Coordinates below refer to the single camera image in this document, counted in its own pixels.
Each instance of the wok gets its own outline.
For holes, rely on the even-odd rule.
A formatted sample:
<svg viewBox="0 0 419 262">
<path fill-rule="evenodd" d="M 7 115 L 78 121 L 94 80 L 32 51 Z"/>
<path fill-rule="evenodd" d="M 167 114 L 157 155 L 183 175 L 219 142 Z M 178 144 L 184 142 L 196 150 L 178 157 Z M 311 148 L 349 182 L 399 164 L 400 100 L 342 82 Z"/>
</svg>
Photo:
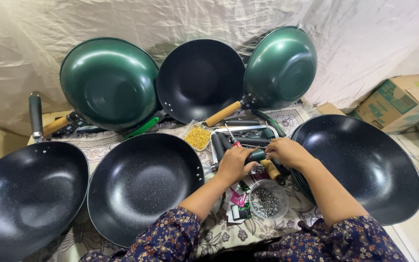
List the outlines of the wok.
<svg viewBox="0 0 419 262">
<path fill-rule="evenodd" d="M 99 37 L 75 46 L 61 64 L 62 91 L 87 122 L 112 131 L 154 125 L 158 66 L 138 46 Z"/>
<path fill-rule="evenodd" d="M 96 168 L 88 190 L 90 219 L 122 247 L 204 183 L 195 151 L 184 140 L 149 133 L 114 147 Z"/>
<path fill-rule="evenodd" d="M 303 123 L 294 140 L 381 225 L 403 222 L 419 209 L 418 171 L 405 151 L 374 126 L 349 116 L 322 115 Z"/>
<path fill-rule="evenodd" d="M 209 117 L 206 125 L 216 124 L 241 107 L 277 110 L 294 104 L 313 82 L 316 66 L 315 47 L 303 30 L 288 26 L 272 31 L 247 63 L 247 95 Z"/>
<path fill-rule="evenodd" d="M 41 101 L 30 97 L 34 139 L 40 140 Z M 0 261 L 18 261 L 58 237 L 87 193 L 83 152 L 60 142 L 26 146 L 0 159 Z"/>
<path fill-rule="evenodd" d="M 245 66 L 230 46 L 196 39 L 172 50 L 156 81 L 161 106 L 174 119 L 203 121 L 243 95 Z"/>
</svg>

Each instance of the plastic container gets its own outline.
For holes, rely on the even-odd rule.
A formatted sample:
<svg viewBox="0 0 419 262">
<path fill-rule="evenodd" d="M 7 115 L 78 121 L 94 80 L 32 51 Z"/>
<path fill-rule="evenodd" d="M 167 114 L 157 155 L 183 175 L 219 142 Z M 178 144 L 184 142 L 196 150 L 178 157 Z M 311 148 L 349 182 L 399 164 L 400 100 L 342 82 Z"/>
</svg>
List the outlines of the plastic container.
<svg viewBox="0 0 419 262">
<path fill-rule="evenodd" d="M 187 129 L 185 130 L 185 132 L 180 135 L 180 138 L 185 139 L 185 137 L 189 134 L 190 130 L 192 130 L 192 128 L 194 128 L 194 127 L 203 128 L 203 129 L 205 129 L 206 131 L 208 131 L 210 133 L 213 132 L 213 130 L 211 128 L 202 125 L 200 122 L 196 122 L 195 120 L 192 120 L 192 122 L 189 123 L 189 126 L 187 127 Z M 189 145 L 195 151 L 201 152 L 201 151 L 205 150 L 208 147 L 208 145 L 210 144 L 209 143 L 210 140 L 211 140 L 211 135 L 210 135 L 210 139 L 208 139 L 208 142 L 206 143 L 205 147 L 203 147 L 202 149 L 197 149 L 197 148 L 193 147 L 192 145 L 190 145 L 190 144 Z"/>
<path fill-rule="evenodd" d="M 264 188 L 267 191 L 272 192 L 273 196 L 277 199 L 279 199 L 278 202 L 278 206 L 277 206 L 277 212 L 275 212 L 274 214 L 272 214 L 269 217 L 264 217 L 261 214 L 259 214 L 257 211 L 255 211 L 255 209 L 253 208 L 254 204 L 260 205 L 259 202 L 257 202 L 256 199 L 253 199 L 252 201 L 252 192 L 257 189 L 257 188 Z M 258 182 L 256 182 L 253 187 L 250 190 L 250 193 L 248 194 L 248 203 L 250 204 L 250 212 L 262 219 L 267 219 L 267 220 L 278 220 L 283 218 L 286 214 L 287 211 L 289 210 L 289 196 L 287 195 L 287 193 L 285 192 L 285 190 L 278 185 L 276 182 L 272 181 L 272 180 L 260 180 Z"/>
</svg>

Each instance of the floral dress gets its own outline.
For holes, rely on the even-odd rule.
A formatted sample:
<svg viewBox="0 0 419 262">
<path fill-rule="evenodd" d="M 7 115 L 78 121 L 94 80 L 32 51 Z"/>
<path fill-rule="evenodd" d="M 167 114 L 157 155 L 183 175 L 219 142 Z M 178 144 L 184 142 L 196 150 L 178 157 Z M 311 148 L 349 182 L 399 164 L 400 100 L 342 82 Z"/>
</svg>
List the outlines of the floral dress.
<svg viewBox="0 0 419 262">
<path fill-rule="evenodd" d="M 370 216 L 350 218 L 328 227 L 318 219 L 308 227 L 285 235 L 268 251 L 255 253 L 259 261 L 406 261 L 385 230 Z M 139 235 L 129 249 L 112 255 L 90 251 L 81 262 L 191 261 L 196 259 L 201 221 L 178 207 L 167 211 Z"/>
</svg>

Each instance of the wooden handle with metal ferrule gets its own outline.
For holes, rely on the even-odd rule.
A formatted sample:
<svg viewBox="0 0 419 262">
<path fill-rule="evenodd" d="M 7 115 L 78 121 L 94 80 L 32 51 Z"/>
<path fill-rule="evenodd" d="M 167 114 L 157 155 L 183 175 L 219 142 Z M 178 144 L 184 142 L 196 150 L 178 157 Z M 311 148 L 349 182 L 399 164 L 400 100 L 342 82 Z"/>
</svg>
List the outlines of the wooden handle with metal ferrule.
<svg viewBox="0 0 419 262">
<path fill-rule="evenodd" d="M 67 116 L 63 116 L 59 119 L 56 119 L 55 121 L 43 127 L 43 135 L 47 136 L 49 134 L 52 134 L 70 123 L 71 121 L 67 119 Z"/>
<path fill-rule="evenodd" d="M 276 179 L 281 175 L 281 172 L 277 170 L 275 165 L 271 162 L 271 160 L 261 160 L 260 163 L 263 165 L 263 167 L 266 170 L 266 173 L 268 173 L 269 177 L 276 181 Z"/>
<path fill-rule="evenodd" d="M 218 113 L 210 116 L 206 121 L 207 126 L 213 126 L 217 122 L 223 120 L 224 118 L 228 117 L 230 114 L 234 113 L 235 111 L 239 110 L 242 107 L 239 101 L 234 102 L 233 104 L 228 105 L 223 110 L 219 111 Z"/>
</svg>

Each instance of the white cloth backdrop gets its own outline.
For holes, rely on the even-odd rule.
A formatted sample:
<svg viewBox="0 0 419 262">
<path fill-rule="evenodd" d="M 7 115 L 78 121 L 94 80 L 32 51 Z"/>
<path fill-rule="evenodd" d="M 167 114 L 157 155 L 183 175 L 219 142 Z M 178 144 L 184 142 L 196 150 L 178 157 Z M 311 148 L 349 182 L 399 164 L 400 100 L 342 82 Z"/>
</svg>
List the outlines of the white cloth backdrop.
<svg viewBox="0 0 419 262">
<path fill-rule="evenodd" d="M 0 126 L 30 134 L 27 97 L 68 110 L 60 64 L 79 42 L 131 41 L 158 63 L 192 39 L 236 50 L 284 25 L 303 25 L 318 53 L 310 102 L 352 108 L 383 78 L 419 73 L 419 0 L 0 0 Z"/>
</svg>

